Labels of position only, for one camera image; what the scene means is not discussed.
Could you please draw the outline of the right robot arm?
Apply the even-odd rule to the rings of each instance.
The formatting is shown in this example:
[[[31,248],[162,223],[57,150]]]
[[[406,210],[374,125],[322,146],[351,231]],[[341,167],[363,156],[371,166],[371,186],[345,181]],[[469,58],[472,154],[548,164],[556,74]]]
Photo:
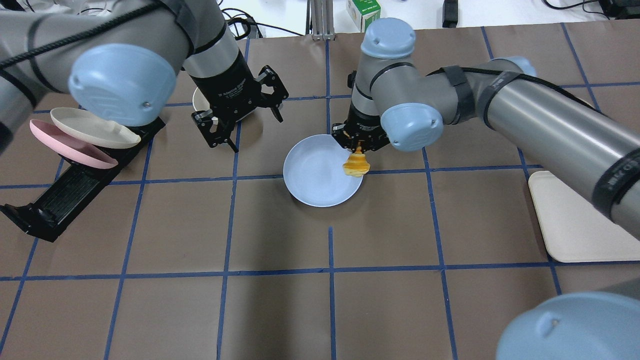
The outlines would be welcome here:
[[[349,75],[348,116],[331,127],[346,150],[386,145],[414,152],[445,126],[478,118],[539,160],[599,214],[639,237],[639,134],[537,77],[521,56],[422,76],[411,58],[416,34],[397,18],[366,29]],[[498,360],[637,360],[639,280],[544,301],[510,322]]]

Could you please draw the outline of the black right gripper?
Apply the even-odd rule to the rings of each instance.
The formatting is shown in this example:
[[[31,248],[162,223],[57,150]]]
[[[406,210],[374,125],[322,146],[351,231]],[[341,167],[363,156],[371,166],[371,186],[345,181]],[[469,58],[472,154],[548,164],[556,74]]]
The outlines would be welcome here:
[[[390,144],[381,117],[365,114],[355,107],[350,107],[343,123],[332,124],[332,137],[341,148],[351,152],[375,152]]]

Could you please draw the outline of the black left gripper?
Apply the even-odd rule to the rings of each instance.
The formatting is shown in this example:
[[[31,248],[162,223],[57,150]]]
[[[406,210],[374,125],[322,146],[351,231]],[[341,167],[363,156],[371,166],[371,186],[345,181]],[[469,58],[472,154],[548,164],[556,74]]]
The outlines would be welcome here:
[[[212,110],[191,114],[210,148],[227,144],[238,153],[233,130],[257,108],[270,109],[279,123],[284,121],[281,106],[290,94],[280,76],[267,64],[254,76],[240,50],[206,50],[190,56],[189,76]]]

